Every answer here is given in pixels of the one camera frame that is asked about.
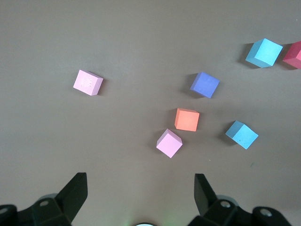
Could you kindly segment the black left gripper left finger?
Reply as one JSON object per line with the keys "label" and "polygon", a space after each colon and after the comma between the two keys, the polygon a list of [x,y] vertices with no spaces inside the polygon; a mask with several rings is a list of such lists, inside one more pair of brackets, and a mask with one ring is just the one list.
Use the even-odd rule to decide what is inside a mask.
{"label": "black left gripper left finger", "polygon": [[87,199],[87,174],[77,173],[55,197],[45,197],[18,211],[13,204],[0,206],[2,226],[70,226]]}

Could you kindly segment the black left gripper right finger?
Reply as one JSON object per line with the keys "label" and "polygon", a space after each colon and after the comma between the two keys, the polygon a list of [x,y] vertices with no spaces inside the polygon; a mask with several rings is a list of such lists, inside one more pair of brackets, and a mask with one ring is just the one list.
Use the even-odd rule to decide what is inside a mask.
{"label": "black left gripper right finger", "polygon": [[191,226],[289,226],[278,210],[255,207],[251,213],[228,199],[219,198],[204,174],[195,174],[194,199],[199,211]]}

